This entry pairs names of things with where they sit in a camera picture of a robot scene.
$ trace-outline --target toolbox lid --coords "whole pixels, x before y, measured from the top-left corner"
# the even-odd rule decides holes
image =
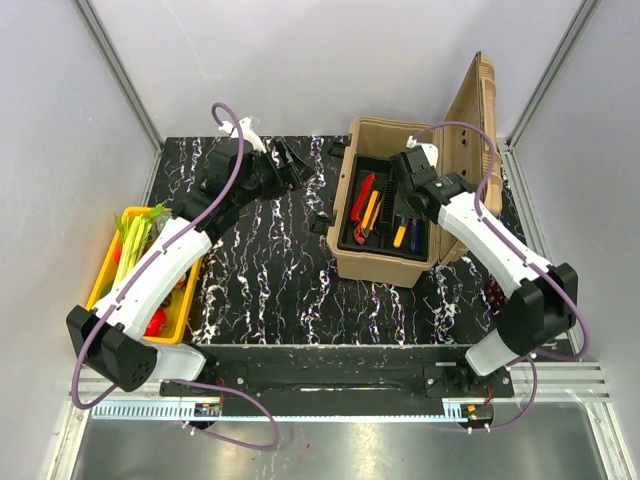
[[[495,69],[483,52],[477,52],[446,120],[457,120],[478,126],[495,144],[495,98]],[[447,127],[444,129],[443,137],[443,145],[440,146],[442,163],[439,165],[439,173],[458,172],[474,189],[477,188],[489,169],[491,160],[489,146],[477,133],[466,130],[464,127]],[[487,185],[484,201],[487,209],[494,215],[498,215],[502,210],[501,170],[501,161],[498,158]],[[452,234],[442,231],[438,255],[440,261],[445,260],[449,255],[455,256],[452,248],[456,240]]]

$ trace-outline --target black object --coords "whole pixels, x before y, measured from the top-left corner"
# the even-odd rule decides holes
[[[494,397],[513,396],[511,375],[504,367],[479,378],[464,356],[453,365],[429,365],[423,372],[427,397],[430,398],[487,397],[489,388],[493,390]]]
[[[376,223],[376,231],[383,237],[393,234],[393,213],[396,199],[396,178],[393,169],[387,176],[382,191],[382,208],[380,209],[380,217]]]
[[[76,306],[67,315],[67,328],[76,355],[98,322],[92,312]],[[127,337],[118,326],[102,326],[89,348],[85,364],[125,392],[132,392],[151,376],[158,351]]]
[[[411,252],[417,253],[420,250],[420,223],[422,220],[419,218],[414,218],[411,220],[411,225],[409,226],[410,237],[411,237]]]
[[[329,218],[327,215],[321,213],[313,213],[313,219],[309,225],[309,231],[318,235],[326,235],[329,231],[329,227],[334,224],[334,219]]]
[[[207,187],[192,190],[172,206],[173,217],[189,221],[200,215],[222,190],[237,161],[238,139],[231,139],[209,154],[210,172]],[[240,173],[220,205],[211,212],[196,229],[204,231],[211,243],[216,241],[240,218],[240,210],[249,203],[272,200],[296,190],[314,174],[287,145],[282,137],[274,137],[270,143],[281,166],[278,167],[271,154],[252,151],[245,141],[245,155]]]
[[[207,345],[201,348],[218,359],[219,376],[228,386],[236,387],[234,377],[224,376],[223,371],[244,365],[246,374],[239,376],[245,381],[238,387],[246,387],[246,393],[258,398],[273,415],[363,416],[442,414],[442,397],[429,395],[424,372],[436,368],[436,363],[457,362],[468,347]],[[161,394],[174,396],[172,387],[163,384]],[[450,398],[477,396],[475,391],[467,394],[459,390]],[[504,384],[494,391],[497,398],[511,396],[513,390]],[[225,395],[223,413],[225,417],[261,416],[254,406],[233,395]]]
[[[398,226],[400,225],[400,217],[392,217],[391,234],[384,234],[378,228],[378,220],[374,225],[373,231],[369,234],[369,237],[363,245],[356,242],[354,238],[354,230],[357,224],[351,222],[350,212],[357,200],[358,187],[362,184],[363,180],[370,174],[376,174],[376,190],[380,190],[381,194],[384,194],[384,187],[392,174],[392,164],[388,159],[369,157],[364,155],[355,155],[353,158],[353,166],[351,169],[351,177],[349,181],[349,189],[347,191],[346,209],[342,215],[342,221],[340,224],[340,234],[338,237],[338,247],[342,250],[350,250],[356,252],[368,252],[379,253],[382,255],[389,255],[393,257],[406,258],[409,260],[426,261],[429,252],[428,242],[422,242],[417,253],[411,252],[409,242],[403,243],[401,248],[393,247],[393,235],[395,234]],[[429,223],[422,222],[421,236],[424,239],[429,238]]]
[[[457,173],[441,177],[429,162],[421,147],[391,157],[393,169],[398,177],[398,193],[414,210],[415,216],[426,217],[438,223],[442,205],[463,192],[472,192],[471,185]]]
[[[466,422],[458,423],[465,430],[485,430],[485,425],[491,425],[495,419],[495,410],[490,403],[482,405],[465,405],[462,407],[462,416]]]
[[[246,392],[249,387],[248,366],[244,362],[221,361],[210,351],[191,344],[191,347],[201,352],[206,360],[205,366],[194,380],[195,383],[216,385],[218,380],[223,380],[228,387]],[[195,388],[180,383],[162,382],[160,384],[160,396],[162,397],[210,397],[216,394],[214,390]]]
[[[549,266],[549,276],[575,303],[578,298],[578,274],[568,264]],[[518,355],[527,355],[542,347],[576,324],[564,300],[541,277],[522,280],[511,294],[498,320],[498,333],[507,347]]]
[[[351,145],[351,134],[349,134],[349,138],[346,142],[341,142],[339,140],[333,140],[331,145],[329,146],[329,151],[327,152],[330,156],[334,158],[344,158],[345,149]]]

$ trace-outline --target tan plastic toolbox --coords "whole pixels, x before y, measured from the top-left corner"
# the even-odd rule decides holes
[[[478,52],[462,86],[447,114],[446,120],[459,120],[481,127],[495,142],[495,71],[482,52]],[[343,216],[348,215],[347,192],[351,181],[354,158],[367,155],[389,158],[405,150],[407,138],[428,124],[362,117],[352,122],[350,146],[344,160],[333,207],[334,226],[329,228],[327,243],[336,257],[338,275],[352,280],[368,280],[411,288],[422,272],[434,266],[456,261],[467,248],[449,232],[431,225],[428,229],[426,261],[409,260],[380,253],[350,251],[340,248],[339,238]],[[474,188],[487,172],[491,151],[478,134],[463,127],[445,127],[420,137],[420,142],[433,143],[439,149],[439,174],[458,172]],[[492,172],[485,205],[494,215],[502,210],[501,161],[498,158]]]

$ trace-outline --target metal floor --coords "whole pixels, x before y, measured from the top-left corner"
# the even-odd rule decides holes
[[[496,424],[517,413],[497,405]],[[216,432],[268,443],[264,423]],[[538,404],[514,428],[472,437],[424,424],[281,424],[279,451],[261,453],[176,424],[90,420],[72,478],[199,479],[544,479],[606,478],[579,404]]]

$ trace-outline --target red object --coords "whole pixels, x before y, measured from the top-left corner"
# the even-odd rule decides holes
[[[116,248],[116,251],[113,252],[113,259],[116,261],[116,264],[120,265],[120,257],[122,256],[122,245]]]
[[[178,280],[178,283],[176,283],[175,288],[182,288],[187,284],[187,274],[183,273],[182,276],[180,277],[180,280]]]
[[[487,288],[487,300],[489,301],[489,305],[491,305],[496,310],[502,310],[502,308],[504,308],[504,306],[507,304],[507,298],[504,294],[504,291],[494,278],[491,278],[491,280],[489,280],[489,285]]]
[[[353,206],[351,210],[351,221],[360,223],[362,219],[360,218],[360,214],[362,213],[362,207],[364,205],[365,200],[369,197],[369,192],[371,191],[371,186],[373,182],[376,181],[376,174],[370,173],[367,178],[362,181],[362,187],[360,187],[360,193],[358,194],[358,200],[356,204]]]
[[[157,337],[162,333],[164,327],[167,325],[167,314],[164,313],[164,310],[159,308],[156,310],[151,316],[151,320],[149,320],[149,325],[147,325],[147,329],[144,332],[145,337]]]

